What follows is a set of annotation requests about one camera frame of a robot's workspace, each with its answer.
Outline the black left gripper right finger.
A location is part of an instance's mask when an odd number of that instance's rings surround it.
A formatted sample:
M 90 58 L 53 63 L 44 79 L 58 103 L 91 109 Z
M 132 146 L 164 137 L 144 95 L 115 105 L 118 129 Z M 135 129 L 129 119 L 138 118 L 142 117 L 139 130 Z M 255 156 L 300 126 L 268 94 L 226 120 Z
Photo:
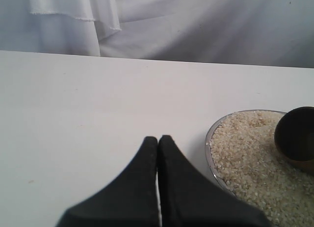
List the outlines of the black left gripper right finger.
M 169 135 L 157 149 L 158 187 L 164 227 L 269 227 L 259 209 L 205 178 Z

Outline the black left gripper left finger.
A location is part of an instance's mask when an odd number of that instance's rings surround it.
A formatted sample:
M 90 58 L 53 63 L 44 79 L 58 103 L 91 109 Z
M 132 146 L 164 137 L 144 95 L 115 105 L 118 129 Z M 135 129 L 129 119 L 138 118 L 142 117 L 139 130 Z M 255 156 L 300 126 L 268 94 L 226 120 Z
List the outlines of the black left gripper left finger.
M 145 137 L 126 168 L 106 187 L 65 211 L 59 227 L 156 227 L 157 139 Z

